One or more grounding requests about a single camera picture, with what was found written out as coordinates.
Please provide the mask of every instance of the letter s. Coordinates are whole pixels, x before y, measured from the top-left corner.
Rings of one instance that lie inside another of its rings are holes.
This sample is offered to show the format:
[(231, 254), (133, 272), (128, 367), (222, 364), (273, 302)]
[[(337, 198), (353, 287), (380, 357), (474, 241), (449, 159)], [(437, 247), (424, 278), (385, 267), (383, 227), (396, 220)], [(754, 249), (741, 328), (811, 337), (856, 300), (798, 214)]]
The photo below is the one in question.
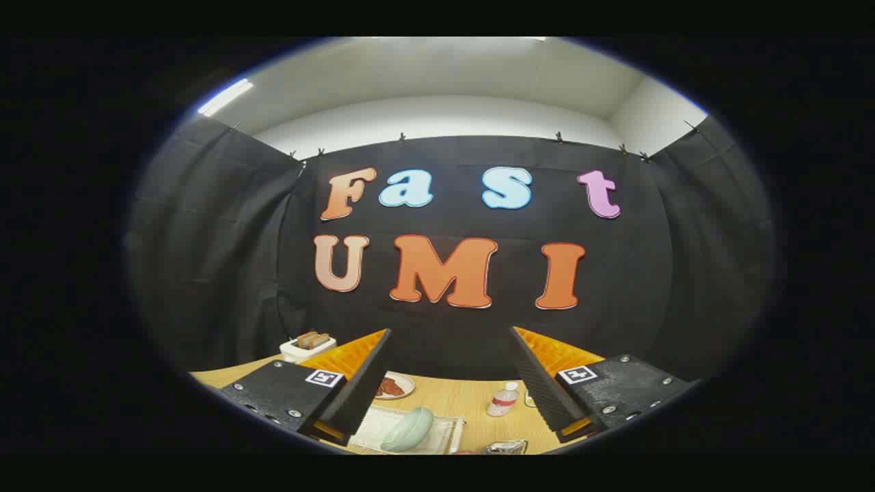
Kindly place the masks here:
[(483, 173), (483, 203), (490, 208), (523, 208), (532, 199), (532, 176), (521, 167), (493, 167)]

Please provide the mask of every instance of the pink letter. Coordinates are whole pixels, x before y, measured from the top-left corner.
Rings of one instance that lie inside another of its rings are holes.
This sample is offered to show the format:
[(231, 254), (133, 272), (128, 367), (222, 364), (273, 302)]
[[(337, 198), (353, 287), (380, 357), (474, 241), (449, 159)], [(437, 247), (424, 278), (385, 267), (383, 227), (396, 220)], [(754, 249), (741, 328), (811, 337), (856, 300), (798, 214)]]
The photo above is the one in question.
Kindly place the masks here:
[(607, 198), (607, 190), (617, 189), (613, 181), (608, 181), (601, 171), (591, 171), (577, 176), (577, 182), (586, 185), (586, 196), (590, 201), (590, 208), (596, 215), (603, 219), (613, 219), (620, 215), (620, 206), (611, 205)]
[(370, 240), (363, 235), (350, 235), (343, 240), (346, 245), (346, 275), (343, 278), (335, 276), (331, 271), (332, 253), (337, 237), (334, 235), (317, 235), (313, 238), (316, 244), (316, 278), (326, 289), (337, 292), (350, 292), (359, 286), (361, 279), (361, 256)]

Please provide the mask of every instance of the ceiling light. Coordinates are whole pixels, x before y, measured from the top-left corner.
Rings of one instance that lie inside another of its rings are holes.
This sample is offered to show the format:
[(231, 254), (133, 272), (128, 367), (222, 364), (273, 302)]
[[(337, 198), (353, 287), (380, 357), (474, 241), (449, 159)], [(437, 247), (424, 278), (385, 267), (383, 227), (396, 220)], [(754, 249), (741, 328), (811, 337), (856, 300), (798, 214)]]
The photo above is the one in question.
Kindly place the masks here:
[[(379, 38), (385, 38), (385, 37), (386, 36), (371, 36), (370, 38), (371, 39), (379, 39)], [(520, 38), (520, 39), (534, 39), (535, 41), (541, 41), (541, 42), (547, 40), (546, 36), (518, 36), (518, 38)]]
[(219, 92), (210, 102), (201, 106), (198, 112), (203, 116), (212, 116), (216, 111), (224, 108), (229, 102), (252, 87), (252, 82), (247, 79), (237, 81), (233, 86)]

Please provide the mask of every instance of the white tray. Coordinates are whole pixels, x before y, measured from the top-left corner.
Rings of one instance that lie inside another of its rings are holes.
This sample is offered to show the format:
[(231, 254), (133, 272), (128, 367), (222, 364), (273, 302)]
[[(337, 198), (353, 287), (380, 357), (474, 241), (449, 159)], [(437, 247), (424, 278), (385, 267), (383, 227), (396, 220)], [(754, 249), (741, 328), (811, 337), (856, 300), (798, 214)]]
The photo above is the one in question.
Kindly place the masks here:
[(349, 444), (367, 454), (453, 454), (459, 450), (465, 420), (461, 417), (438, 415), (435, 415), (429, 433), (419, 446), (403, 453), (381, 450), (380, 445), (386, 434), (407, 414), (406, 411), (371, 405), (359, 426), (359, 431), (349, 439)]

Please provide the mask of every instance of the white wall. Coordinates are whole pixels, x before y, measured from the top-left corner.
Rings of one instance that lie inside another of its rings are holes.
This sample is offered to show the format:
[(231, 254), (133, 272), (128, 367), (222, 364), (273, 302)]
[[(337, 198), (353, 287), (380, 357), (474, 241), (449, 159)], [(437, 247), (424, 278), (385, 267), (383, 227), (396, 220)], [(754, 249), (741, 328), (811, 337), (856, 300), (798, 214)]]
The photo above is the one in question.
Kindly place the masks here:
[(611, 117), (611, 125), (626, 149), (656, 154), (690, 131), (707, 114), (671, 88), (645, 76)]
[(277, 125), (254, 135), (295, 158), (406, 138), (458, 135), (562, 138), (618, 149), (622, 140), (604, 120), (533, 102), (440, 95), (363, 102)]

